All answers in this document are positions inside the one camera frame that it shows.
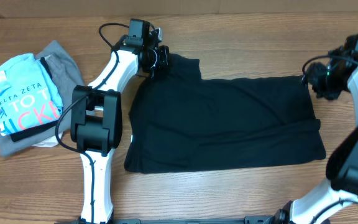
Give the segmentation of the black t-shirt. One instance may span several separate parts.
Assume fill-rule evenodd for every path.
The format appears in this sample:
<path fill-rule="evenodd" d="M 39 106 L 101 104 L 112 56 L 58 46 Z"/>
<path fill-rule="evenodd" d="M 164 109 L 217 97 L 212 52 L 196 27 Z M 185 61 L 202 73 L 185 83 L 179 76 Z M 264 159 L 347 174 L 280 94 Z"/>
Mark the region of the black t-shirt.
<path fill-rule="evenodd" d="M 326 157 L 308 89 L 297 76 L 204 80 L 173 55 L 139 87 L 124 168 L 166 173 L 304 164 Z"/>

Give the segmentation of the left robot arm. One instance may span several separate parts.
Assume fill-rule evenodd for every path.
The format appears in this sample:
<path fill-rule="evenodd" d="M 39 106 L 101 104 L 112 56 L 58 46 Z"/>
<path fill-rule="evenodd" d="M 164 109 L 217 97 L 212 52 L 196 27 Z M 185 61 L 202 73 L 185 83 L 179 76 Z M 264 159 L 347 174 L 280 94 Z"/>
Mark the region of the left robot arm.
<path fill-rule="evenodd" d="M 72 93 L 70 137 L 80 153 L 84 204 L 78 223 L 112 223 L 111 164 L 122 136 L 121 93 L 139 70 L 153 74 L 168 67 L 162 30 L 131 19 L 128 34 L 111 45 L 111 58 L 88 86 Z"/>

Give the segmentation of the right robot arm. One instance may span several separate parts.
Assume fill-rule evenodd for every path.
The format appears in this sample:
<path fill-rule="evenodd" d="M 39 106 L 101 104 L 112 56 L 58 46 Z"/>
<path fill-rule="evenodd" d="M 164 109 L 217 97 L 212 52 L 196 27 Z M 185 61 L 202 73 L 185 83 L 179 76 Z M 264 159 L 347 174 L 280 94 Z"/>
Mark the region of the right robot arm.
<path fill-rule="evenodd" d="M 326 177 L 304 197 L 289 201 L 269 217 L 245 217 L 244 223 L 329 223 L 343 208 L 358 205 L 358 34 L 346 38 L 344 45 L 329 51 L 329 62 L 320 57 L 305 62 L 302 82 L 310 84 L 318 98 L 336 99 L 342 91 L 352 95 L 356 116 L 353 132 L 331 154 Z"/>

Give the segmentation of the grey folded garment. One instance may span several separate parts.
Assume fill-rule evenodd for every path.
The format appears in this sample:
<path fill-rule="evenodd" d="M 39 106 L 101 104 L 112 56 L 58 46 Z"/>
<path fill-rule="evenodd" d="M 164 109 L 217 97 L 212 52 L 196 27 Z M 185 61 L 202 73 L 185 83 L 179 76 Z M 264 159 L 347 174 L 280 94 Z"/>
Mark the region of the grey folded garment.
<path fill-rule="evenodd" d="M 57 86 L 58 92 L 63 95 L 63 105 L 69 106 L 74 87 L 84 84 L 76 62 L 56 40 L 49 43 L 35 57 L 45 57 L 52 73 L 52 81 Z M 10 156 L 50 137 L 55 137 L 55 127 L 17 142 L 13 142 L 10 136 L 0 134 L 0 155 Z"/>

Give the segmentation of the light blue printed t-shirt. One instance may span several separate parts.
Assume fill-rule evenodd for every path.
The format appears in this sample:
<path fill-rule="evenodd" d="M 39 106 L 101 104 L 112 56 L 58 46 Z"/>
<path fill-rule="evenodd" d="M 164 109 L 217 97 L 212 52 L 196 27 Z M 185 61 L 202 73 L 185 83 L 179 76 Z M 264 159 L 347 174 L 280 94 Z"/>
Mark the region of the light blue printed t-shirt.
<path fill-rule="evenodd" d="M 54 122 L 62 112 L 58 88 L 34 54 L 15 56 L 0 66 L 1 135 Z"/>

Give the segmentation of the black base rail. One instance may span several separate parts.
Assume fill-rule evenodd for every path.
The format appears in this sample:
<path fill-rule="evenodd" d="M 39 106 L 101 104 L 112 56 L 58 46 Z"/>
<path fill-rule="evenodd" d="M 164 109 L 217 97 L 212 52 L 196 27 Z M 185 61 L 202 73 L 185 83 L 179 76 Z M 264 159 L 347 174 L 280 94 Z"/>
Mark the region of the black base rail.
<path fill-rule="evenodd" d="M 140 220 L 120 219 L 113 224 L 271 224 L 274 216 L 256 215 L 244 218 L 182 219 L 182 220 Z"/>

